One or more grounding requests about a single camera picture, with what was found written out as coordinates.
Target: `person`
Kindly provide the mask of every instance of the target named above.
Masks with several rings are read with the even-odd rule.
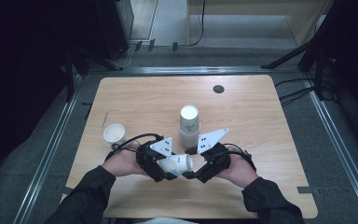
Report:
[[[138,146],[131,144],[129,149],[136,150]],[[257,212],[261,223],[304,223],[300,209],[283,197],[276,183],[258,176],[241,156],[230,157],[228,169],[216,177],[243,188],[246,209]],[[146,173],[136,162],[134,152],[121,150],[87,172],[46,223],[101,223],[111,188],[118,177],[126,175]]]

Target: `paper cup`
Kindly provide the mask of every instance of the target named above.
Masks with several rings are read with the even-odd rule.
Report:
[[[171,173],[176,176],[193,170],[193,160],[188,154],[171,155],[167,159],[159,160],[158,165],[166,173]]]
[[[121,124],[111,124],[103,132],[103,138],[111,144],[120,145],[126,141],[126,129]]]
[[[180,130],[185,134],[192,134],[199,129],[199,110],[193,105],[182,107],[180,111]]]
[[[182,146],[186,148],[196,147],[199,143],[199,136],[200,136],[200,126],[199,129],[192,134],[184,133],[179,128],[179,140]]]

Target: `hand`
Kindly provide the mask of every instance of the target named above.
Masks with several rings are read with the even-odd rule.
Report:
[[[132,143],[127,149],[136,151],[138,146],[138,144]],[[136,152],[133,151],[126,149],[120,150],[104,162],[102,167],[115,177],[125,175],[146,175],[145,171],[136,162]]]
[[[220,172],[217,177],[231,181],[233,184],[246,188],[258,178],[252,166],[240,155],[229,155],[231,164],[228,169]]]

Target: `black sleeve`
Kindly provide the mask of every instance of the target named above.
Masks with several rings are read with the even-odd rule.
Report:
[[[101,223],[115,181],[102,166],[87,172],[46,223]]]
[[[257,212],[261,223],[304,223],[301,210],[289,203],[272,181],[258,177],[242,195],[246,209]]]

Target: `wooden table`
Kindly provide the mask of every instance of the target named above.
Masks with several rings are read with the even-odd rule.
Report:
[[[283,15],[299,46],[315,29],[333,0],[208,0],[205,15]],[[202,0],[187,0],[187,44],[190,44],[190,16],[202,15]]]
[[[213,92],[221,85],[223,93]],[[257,173],[275,181],[286,199],[301,208],[303,216],[317,216],[311,194],[297,187],[308,181],[269,76],[233,77],[109,77],[101,81],[84,130],[67,187],[103,163],[110,151],[103,130],[121,123],[127,138],[142,133],[173,137],[172,151],[181,154],[180,109],[195,105],[200,111],[201,133],[229,128],[220,141],[232,143],[253,155]],[[192,156],[197,171],[205,162]],[[242,200],[241,188],[213,178],[206,184],[180,176],[155,183],[142,175],[120,177],[112,188],[106,217],[253,218]]]

